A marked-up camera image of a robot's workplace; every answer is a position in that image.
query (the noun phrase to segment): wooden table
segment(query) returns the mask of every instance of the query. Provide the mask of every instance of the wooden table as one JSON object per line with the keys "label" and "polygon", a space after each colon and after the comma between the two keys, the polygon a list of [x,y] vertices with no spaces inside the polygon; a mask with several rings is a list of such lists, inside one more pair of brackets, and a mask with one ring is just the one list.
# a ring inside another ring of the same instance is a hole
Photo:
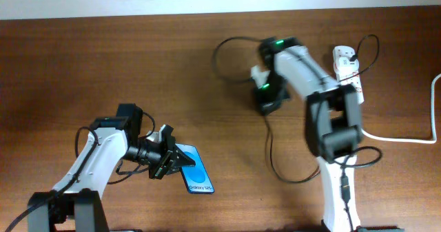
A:
{"label": "wooden table", "polygon": [[[50,190],[64,176],[75,160],[76,130],[114,115],[119,103],[136,103],[158,125],[173,126],[180,143],[196,145],[216,193],[188,194],[180,174],[161,181],[134,176],[105,190],[112,229],[265,231],[319,224],[320,178],[299,185],[277,181],[265,162],[266,129],[254,111],[252,85],[217,79],[209,65],[212,50],[230,36],[296,36],[333,73],[334,46],[356,47],[363,35],[377,34],[380,58],[362,76],[365,129],[429,138],[430,83],[441,72],[440,24],[440,7],[0,21],[0,229],[35,191]],[[226,45],[222,72],[247,76],[259,63],[256,47]],[[365,67],[375,43],[361,51]],[[291,93],[269,120],[276,168],[295,179],[316,162],[303,138],[304,105]],[[145,119],[143,133],[150,127]],[[440,143],[367,138],[362,144],[384,151],[379,164],[356,171],[362,224],[441,230]],[[26,221],[16,231],[26,231]]]}

